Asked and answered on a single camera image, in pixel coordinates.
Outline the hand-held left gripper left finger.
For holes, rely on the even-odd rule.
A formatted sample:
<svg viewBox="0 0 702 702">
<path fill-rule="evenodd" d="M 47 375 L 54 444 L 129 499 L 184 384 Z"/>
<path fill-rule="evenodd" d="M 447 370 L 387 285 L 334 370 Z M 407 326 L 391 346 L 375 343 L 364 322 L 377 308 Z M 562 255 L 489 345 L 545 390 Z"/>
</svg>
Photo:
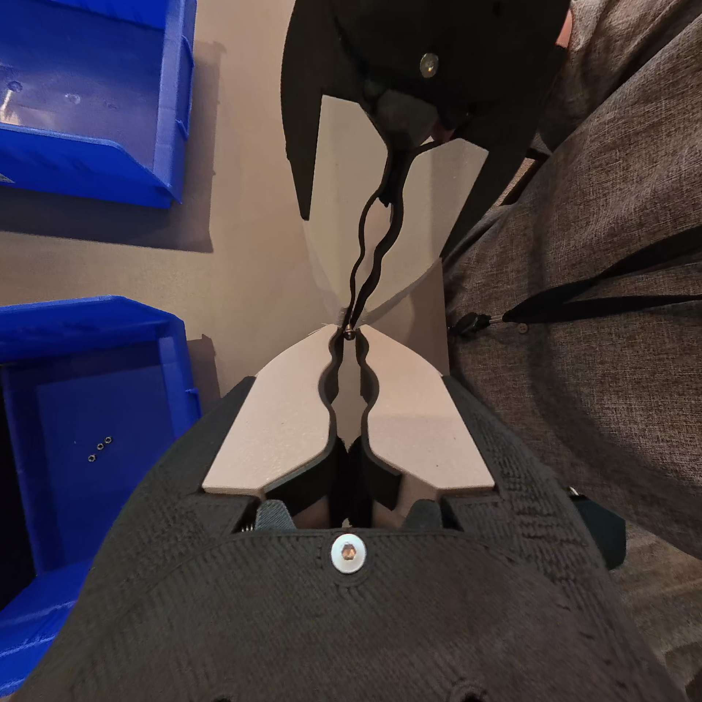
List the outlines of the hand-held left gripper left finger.
<svg viewBox="0 0 702 702">
<path fill-rule="evenodd" d="M 256 374 L 202 483 L 206 493 L 265 496 L 333 445 L 336 422 L 320 382 L 339 332 L 322 326 Z"/>
</svg>

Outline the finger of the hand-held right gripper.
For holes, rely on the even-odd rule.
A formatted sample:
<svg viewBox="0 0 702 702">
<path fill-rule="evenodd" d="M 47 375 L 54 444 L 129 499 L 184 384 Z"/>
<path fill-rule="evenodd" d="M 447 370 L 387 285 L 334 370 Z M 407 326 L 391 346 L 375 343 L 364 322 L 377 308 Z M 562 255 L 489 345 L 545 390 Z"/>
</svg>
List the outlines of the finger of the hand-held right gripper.
<svg viewBox="0 0 702 702">
<path fill-rule="evenodd" d="M 358 104 L 323 96 L 312 186 L 312 272 L 329 323 L 341 324 L 350 306 L 359 221 L 381 184 L 387 156 Z"/>
<path fill-rule="evenodd" d="M 462 138 L 427 146 L 408 169 L 401 229 L 382 256 L 377 285 L 352 315 L 353 327 L 382 317 L 436 266 L 488 156 Z"/>
</svg>

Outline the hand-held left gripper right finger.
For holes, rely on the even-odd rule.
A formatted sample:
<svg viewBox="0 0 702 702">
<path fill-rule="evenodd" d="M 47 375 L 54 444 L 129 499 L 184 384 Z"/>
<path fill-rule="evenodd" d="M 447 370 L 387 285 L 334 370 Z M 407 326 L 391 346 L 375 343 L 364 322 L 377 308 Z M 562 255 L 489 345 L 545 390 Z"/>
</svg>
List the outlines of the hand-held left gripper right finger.
<svg viewBox="0 0 702 702">
<path fill-rule="evenodd" d="M 492 492 L 495 479 L 434 365 L 373 327 L 355 340 L 362 478 L 374 509 Z"/>
</svg>

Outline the blue plastic bin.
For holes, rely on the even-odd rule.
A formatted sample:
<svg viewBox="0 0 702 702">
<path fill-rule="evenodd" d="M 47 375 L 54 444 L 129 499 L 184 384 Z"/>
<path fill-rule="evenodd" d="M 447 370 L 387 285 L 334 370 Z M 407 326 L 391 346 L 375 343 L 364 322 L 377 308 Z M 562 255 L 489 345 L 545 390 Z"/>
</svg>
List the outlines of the blue plastic bin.
<svg viewBox="0 0 702 702">
<path fill-rule="evenodd" d="M 196 1 L 2 1 L 1 184 L 182 201 Z"/>
</svg>

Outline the person's grey shirt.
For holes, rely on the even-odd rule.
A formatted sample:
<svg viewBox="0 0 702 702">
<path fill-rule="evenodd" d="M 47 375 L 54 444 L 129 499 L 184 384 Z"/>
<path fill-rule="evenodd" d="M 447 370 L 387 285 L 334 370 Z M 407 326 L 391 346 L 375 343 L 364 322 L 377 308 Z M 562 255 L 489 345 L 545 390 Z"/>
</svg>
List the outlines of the person's grey shirt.
<svg viewBox="0 0 702 702">
<path fill-rule="evenodd" d="M 550 154 L 447 257 L 450 324 L 683 233 L 693 250 L 580 299 L 701 294 L 701 2 L 571 7 L 539 126 Z M 701 300 L 520 324 L 453 340 L 453 373 L 567 484 L 700 559 Z"/>
</svg>

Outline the black bin divider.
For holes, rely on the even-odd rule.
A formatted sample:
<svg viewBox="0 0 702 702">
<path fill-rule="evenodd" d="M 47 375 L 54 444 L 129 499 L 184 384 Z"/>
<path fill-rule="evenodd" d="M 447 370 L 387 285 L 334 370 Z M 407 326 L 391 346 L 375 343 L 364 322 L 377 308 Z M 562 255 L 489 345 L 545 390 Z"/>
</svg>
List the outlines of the black bin divider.
<svg viewBox="0 0 702 702">
<path fill-rule="evenodd" d="M 5 406 L 1 401 L 1 609 L 22 592 L 34 577 L 30 537 Z"/>
</svg>

